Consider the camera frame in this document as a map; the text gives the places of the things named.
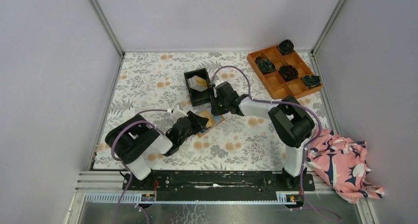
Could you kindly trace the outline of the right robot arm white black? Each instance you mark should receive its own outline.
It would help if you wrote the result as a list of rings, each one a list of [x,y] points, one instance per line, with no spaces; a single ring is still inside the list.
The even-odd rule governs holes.
[[[284,187],[296,190],[302,184],[303,145],[315,127],[308,111],[293,96],[279,101],[251,98],[248,94],[239,95],[228,82],[211,85],[210,97],[213,115],[226,113],[239,116],[255,116],[268,119],[281,141],[285,144],[287,159],[283,176]]]

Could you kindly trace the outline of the yellow leather card holder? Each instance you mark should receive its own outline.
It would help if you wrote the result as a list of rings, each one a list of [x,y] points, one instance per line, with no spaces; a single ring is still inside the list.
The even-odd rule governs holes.
[[[208,122],[205,126],[204,129],[202,129],[197,136],[203,137],[204,135],[206,135],[211,129],[215,128],[217,125],[219,125],[220,123],[222,123],[225,118],[222,115],[214,115],[211,112],[211,108],[208,108],[205,111],[202,111],[198,114],[200,117],[204,117],[208,119]]]

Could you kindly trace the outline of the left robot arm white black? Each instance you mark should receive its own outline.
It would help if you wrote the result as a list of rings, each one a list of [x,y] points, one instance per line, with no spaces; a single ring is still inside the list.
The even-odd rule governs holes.
[[[170,156],[189,137],[206,129],[209,122],[206,117],[181,109],[152,109],[148,112],[171,113],[176,122],[167,132],[163,132],[139,112],[112,129],[105,137],[112,158],[120,161],[132,173],[134,184],[142,190],[149,189],[153,183],[151,168],[146,164],[144,153],[152,149],[164,156]]]

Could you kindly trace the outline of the black plastic card box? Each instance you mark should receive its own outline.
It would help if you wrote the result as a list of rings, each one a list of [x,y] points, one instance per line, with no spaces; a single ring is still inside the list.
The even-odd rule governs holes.
[[[213,90],[207,69],[185,72],[184,77],[192,106],[209,103]]]

